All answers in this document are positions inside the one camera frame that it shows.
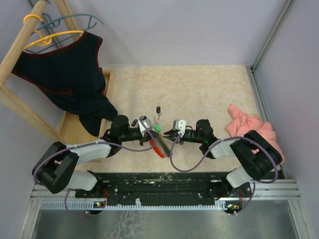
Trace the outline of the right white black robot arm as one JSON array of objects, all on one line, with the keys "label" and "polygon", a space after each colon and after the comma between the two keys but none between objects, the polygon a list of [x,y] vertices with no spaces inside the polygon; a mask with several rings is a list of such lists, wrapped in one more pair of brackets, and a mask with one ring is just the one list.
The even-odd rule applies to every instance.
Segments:
[{"label": "right white black robot arm", "polygon": [[255,130],[243,136],[218,139],[207,119],[198,120],[195,129],[189,128],[186,121],[177,119],[172,129],[164,133],[164,138],[173,144],[199,143],[203,158],[236,157],[240,166],[222,180],[223,193],[228,197],[236,196],[240,186],[260,181],[272,170],[275,171],[272,181],[275,181],[278,178],[277,166],[283,162],[281,154]]}]

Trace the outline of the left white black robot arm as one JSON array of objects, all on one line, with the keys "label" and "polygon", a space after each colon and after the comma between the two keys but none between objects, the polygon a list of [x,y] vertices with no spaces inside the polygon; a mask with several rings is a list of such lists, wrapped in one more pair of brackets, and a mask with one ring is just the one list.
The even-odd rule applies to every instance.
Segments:
[{"label": "left white black robot arm", "polygon": [[53,143],[32,170],[35,183],[52,194],[71,189],[84,190],[94,198],[101,196],[104,186],[98,177],[93,172],[80,172],[75,168],[91,160],[112,157],[121,149],[133,151],[123,146],[124,142],[138,141],[143,145],[158,136],[146,116],[141,116],[136,123],[136,127],[132,127],[127,116],[118,115],[100,139],[73,145]]}]

